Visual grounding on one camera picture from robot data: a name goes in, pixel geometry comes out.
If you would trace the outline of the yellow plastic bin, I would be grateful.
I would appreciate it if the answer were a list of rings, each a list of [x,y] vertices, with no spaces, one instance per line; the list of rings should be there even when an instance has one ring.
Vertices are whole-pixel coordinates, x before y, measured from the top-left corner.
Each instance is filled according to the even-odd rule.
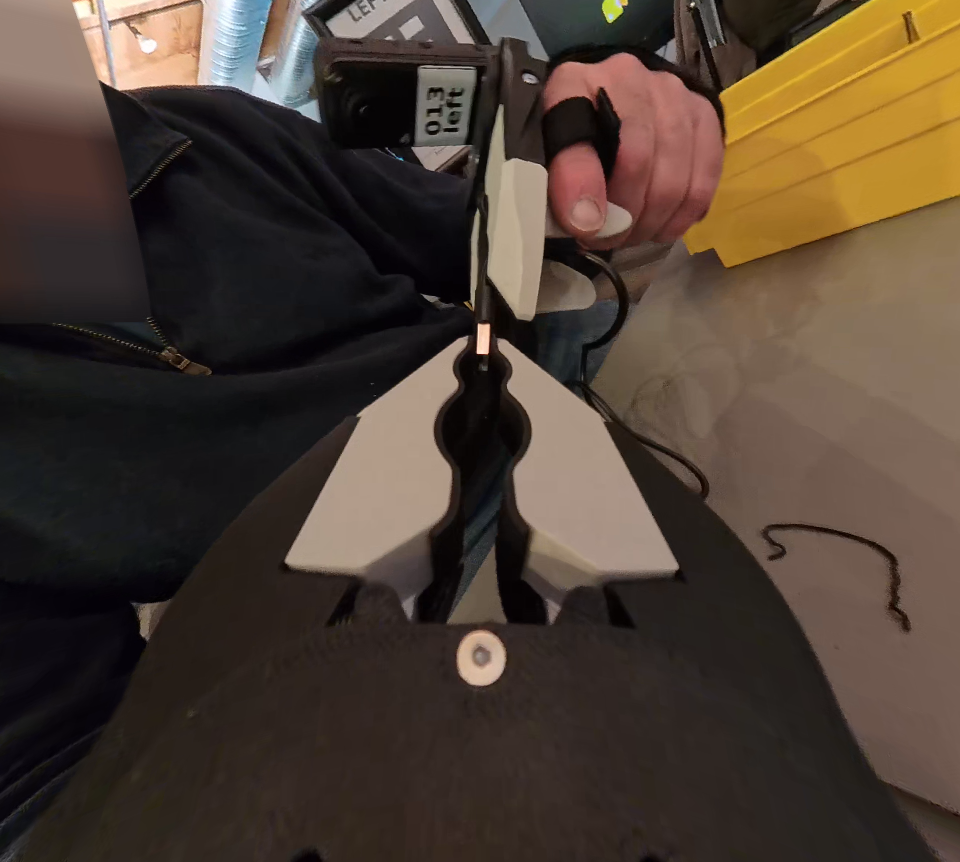
[[[869,0],[727,89],[690,254],[732,268],[958,196],[959,0]]]

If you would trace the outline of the person's left hand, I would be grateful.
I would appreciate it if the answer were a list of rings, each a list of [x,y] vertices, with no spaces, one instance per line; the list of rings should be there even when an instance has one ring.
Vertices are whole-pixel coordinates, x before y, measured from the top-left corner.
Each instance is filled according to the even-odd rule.
[[[629,53],[566,61],[549,76],[543,106],[606,92],[620,120],[609,180],[588,144],[561,151],[548,169],[558,227],[584,246],[676,243],[711,207],[723,169],[724,129],[709,98],[673,71]]]

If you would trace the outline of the person's blue jeans leg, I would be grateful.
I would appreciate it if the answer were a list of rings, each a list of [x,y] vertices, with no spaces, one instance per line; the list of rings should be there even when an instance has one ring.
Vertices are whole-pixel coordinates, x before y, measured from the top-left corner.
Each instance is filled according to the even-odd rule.
[[[614,326],[618,303],[604,300],[590,308],[542,314],[522,322],[510,336],[523,354],[555,380],[565,384],[578,378],[585,344],[599,340]],[[464,552],[470,562],[481,562],[496,535],[498,506],[508,463],[504,450],[488,455],[479,475],[475,499],[469,504]]]

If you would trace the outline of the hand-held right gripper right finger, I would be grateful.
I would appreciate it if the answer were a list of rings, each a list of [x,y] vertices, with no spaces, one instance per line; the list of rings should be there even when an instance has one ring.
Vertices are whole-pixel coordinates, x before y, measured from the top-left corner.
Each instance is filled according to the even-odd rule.
[[[494,549],[506,620],[545,624],[577,588],[675,577],[677,558],[601,416],[509,341],[497,353],[509,463]]]

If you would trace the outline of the black twist tie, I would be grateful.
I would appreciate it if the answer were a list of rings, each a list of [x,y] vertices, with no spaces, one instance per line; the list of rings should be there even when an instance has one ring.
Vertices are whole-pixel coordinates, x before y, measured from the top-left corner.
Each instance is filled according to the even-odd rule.
[[[895,621],[902,632],[908,634],[912,631],[913,626],[911,619],[903,609],[902,605],[903,577],[901,565],[896,555],[888,548],[855,532],[847,532],[811,523],[775,522],[769,523],[759,530],[760,537],[771,550],[771,553],[767,556],[769,561],[780,560],[786,557],[786,544],[779,540],[779,534],[786,532],[809,533],[841,539],[865,547],[873,553],[881,556],[886,563],[888,579],[885,606],[886,612]]]

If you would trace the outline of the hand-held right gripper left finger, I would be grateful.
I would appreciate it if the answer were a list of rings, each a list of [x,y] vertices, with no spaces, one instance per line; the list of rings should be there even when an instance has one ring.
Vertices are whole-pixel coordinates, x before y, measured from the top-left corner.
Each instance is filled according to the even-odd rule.
[[[463,573],[463,476],[438,442],[460,392],[456,340],[356,418],[284,559],[295,572],[383,583],[425,623],[446,623]]]

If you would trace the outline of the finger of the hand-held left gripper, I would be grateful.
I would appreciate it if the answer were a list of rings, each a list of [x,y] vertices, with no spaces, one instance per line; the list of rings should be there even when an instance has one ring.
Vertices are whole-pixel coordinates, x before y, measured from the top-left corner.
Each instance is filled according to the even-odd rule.
[[[472,228],[470,241],[470,302],[474,314],[492,312],[488,280],[489,258],[489,200],[487,174],[489,155],[477,155],[470,192]]]
[[[486,279],[516,319],[532,320],[545,254],[547,170],[537,161],[509,158],[506,141],[500,105],[486,162]]]

